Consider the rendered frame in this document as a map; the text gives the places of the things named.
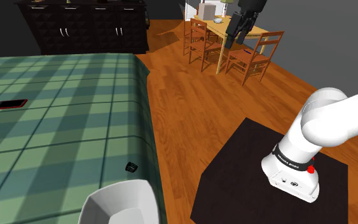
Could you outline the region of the light wooden dining table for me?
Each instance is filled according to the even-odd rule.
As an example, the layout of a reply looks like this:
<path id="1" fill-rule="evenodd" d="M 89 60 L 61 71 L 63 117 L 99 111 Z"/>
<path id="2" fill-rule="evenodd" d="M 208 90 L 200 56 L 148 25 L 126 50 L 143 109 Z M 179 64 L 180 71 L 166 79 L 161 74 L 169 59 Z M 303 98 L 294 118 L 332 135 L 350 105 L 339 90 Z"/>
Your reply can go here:
<path id="1" fill-rule="evenodd" d="M 245 39 L 259 38 L 262 33 L 266 32 L 266 30 L 256 27 L 254 24 L 267 2 L 267 0 L 216 0 L 216 2 L 218 1 L 223 5 L 221 15 L 215 16 L 221 19 L 220 23 L 215 23 L 213 20 L 203 20 L 201 16 L 203 10 L 201 9 L 199 9 L 198 15 L 195 15 L 196 19 L 205 22 L 207 28 L 222 40 L 216 74 L 219 74 L 223 65 L 224 49 L 230 49 L 234 40 L 238 44 L 242 44 Z M 234 11 L 233 15 L 229 16 L 226 14 L 227 7 L 235 1 L 237 1 L 240 11 Z"/>

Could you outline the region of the brown wooden chair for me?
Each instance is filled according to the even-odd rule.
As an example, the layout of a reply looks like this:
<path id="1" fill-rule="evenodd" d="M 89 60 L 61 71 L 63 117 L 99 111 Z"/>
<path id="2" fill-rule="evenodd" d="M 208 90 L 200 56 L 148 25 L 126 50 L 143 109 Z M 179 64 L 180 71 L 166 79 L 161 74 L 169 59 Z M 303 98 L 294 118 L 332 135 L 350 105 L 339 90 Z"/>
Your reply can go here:
<path id="1" fill-rule="evenodd" d="M 207 57 L 210 56 L 219 56 L 217 62 L 216 74 L 219 74 L 220 67 L 222 64 L 224 45 L 227 40 L 226 28 L 227 25 L 223 24 L 223 21 L 220 23 L 215 23 L 213 20 L 199 20 L 198 17 L 190 19 L 190 43 L 189 43 L 189 64 L 192 63 L 191 56 L 193 54 L 198 55 L 201 58 L 201 68 L 203 71 L 203 64 L 207 60 Z M 222 39 L 222 43 L 215 43 L 207 39 L 207 30 L 211 30 L 212 33 L 216 34 Z M 202 35 L 203 39 L 200 41 L 193 41 L 194 33 L 199 33 Z"/>
<path id="2" fill-rule="evenodd" d="M 205 22 L 192 18 L 188 24 L 188 28 L 186 28 L 186 22 L 184 22 L 183 54 L 185 54 L 186 49 L 188 49 L 189 55 L 195 53 L 203 57 L 208 42 L 209 34 Z"/>
<path id="3" fill-rule="evenodd" d="M 230 68 L 237 66 L 242 69 L 242 73 L 244 74 L 242 85 L 244 85 L 250 76 L 260 75 L 259 81 L 261 81 L 283 35 L 284 31 L 264 32 L 260 35 L 253 50 L 244 48 L 242 50 L 229 51 L 224 73 L 226 74 Z M 273 45 L 269 56 L 265 56 L 257 51 L 260 46 L 266 45 Z"/>

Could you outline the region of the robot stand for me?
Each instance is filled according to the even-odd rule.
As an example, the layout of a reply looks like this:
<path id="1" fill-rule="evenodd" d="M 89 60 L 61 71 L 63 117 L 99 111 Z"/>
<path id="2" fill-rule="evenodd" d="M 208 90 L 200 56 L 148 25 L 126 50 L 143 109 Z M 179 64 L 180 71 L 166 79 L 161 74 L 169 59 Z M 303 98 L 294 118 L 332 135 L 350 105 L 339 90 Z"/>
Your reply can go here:
<path id="1" fill-rule="evenodd" d="M 320 193 L 313 203 L 269 183 L 261 160 L 282 137 L 245 118 L 200 177 L 195 224 L 348 224 L 346 164 L 316 154 Z"/>

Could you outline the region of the black sideboard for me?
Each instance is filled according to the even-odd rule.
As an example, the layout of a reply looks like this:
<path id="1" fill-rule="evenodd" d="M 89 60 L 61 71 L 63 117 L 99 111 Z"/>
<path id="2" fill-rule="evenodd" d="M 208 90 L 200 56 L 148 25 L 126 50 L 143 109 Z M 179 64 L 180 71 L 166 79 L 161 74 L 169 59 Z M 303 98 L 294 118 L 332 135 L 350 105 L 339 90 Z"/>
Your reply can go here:
<path id="1" fill-rule="evenodd" d="M 17 6 L 43 55 L 149 50 L 144 0 L 21 0 Z"/>

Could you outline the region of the bed with green plaid cover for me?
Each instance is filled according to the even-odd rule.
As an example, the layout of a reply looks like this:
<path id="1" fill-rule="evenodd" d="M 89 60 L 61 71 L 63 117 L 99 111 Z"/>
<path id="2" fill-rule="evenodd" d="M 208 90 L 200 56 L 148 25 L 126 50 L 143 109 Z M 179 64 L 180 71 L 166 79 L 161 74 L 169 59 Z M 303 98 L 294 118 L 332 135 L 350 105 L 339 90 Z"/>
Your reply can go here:
<path id="1" fill-rule="evenodd" d="M 0 57 L 0 101 L 27 99 L 0 109 L 0 224 L 78 224 L 91 193 L 132 179 L 168 224 L 148 75 L 131 53 Z"/>

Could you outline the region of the white bowl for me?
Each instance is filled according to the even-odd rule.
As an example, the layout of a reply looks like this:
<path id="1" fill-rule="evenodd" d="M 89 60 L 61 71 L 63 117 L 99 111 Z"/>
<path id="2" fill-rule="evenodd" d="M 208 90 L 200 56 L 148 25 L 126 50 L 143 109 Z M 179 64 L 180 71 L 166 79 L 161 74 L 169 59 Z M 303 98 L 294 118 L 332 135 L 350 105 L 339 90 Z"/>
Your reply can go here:
<path id="1" fill-rule="evenodd" d="M 78 224 L 161 224 L 148 181 L 132 179 L 105 186 L 85 200 Z"/>

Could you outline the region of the black phone with red case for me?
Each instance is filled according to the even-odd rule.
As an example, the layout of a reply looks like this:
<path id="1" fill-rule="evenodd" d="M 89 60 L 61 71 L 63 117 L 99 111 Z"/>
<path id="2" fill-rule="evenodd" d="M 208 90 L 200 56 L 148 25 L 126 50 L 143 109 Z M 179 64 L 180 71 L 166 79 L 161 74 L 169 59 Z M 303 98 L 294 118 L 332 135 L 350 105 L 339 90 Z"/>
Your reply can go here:
<path id="1" fill-rule="evenodd" d="M 15 99 L 8 101 L 0 101 L 0 109 L 13 109 L 13 108 L 21 108 L 27 102 L 27 99 Z"/>

